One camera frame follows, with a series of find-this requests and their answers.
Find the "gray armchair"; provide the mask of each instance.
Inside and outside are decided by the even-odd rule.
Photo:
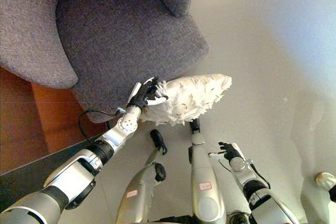
[[[0,64],[113,113],[137,81],[180,76],[208,52],[190,1],[0,0]]]

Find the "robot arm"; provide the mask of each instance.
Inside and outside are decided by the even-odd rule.
[[[259,175],[251,159],[245,160],[236,143],[220,142],[223,152],[210,153],[212,158],[229,161],[231,173],[243,192],[251,209],[251,224],[299,224],[292,211],[270,190]]]
[[[43,190],[25,196],[4,210],[0,222],[57,223],[64,209],[78,207],[95,187],[94,177],[103,165],[123,148],[126,140],[137,130],[142,109],[167,100],[167,97],[155,97],[155,85],[155,78],[143,84],[137,83],[125,114],[116,126],[53,171],[45,181]]]

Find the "feathers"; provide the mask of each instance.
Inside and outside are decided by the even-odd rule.
[[[207,74],[203,76],[182,77],[157,85],[157,95],[168,96],[162,104],[148,106],[141,114],[142,121],[154,121],[156,125],[176,125],[191,122],[198,118],[214,102],[218,102],[224,90],[231,86],[231,77],[223,74]]]

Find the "wooden floor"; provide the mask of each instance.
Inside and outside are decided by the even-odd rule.
[[[70,90],[50,89],[0,68],[0,173],[81,142],[83,109]],[[104,124],[83,119],[89,135]]]

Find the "gray tile floor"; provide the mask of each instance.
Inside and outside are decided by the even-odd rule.
[[[329,223],[328,194],[313,176],[336,174],[335,9],[334,0],[193,0],[191,6],[211,51],[186,76],[233,78],[224,98],[201,117],[207,149],[217,150],[218,141],[237,142],[301,223]],[[317,40],[325,43],[315,47]],[[94,191],[65,211],[60,223],[114,223],[128,182],[152,149],[153,128],[140,125],[105,165]],[[189,129],[158,130],[169,149],[167,180],[155,189],[150,220],[192,213]],[[227,212],[248,210],[231,175],[213,164]]]

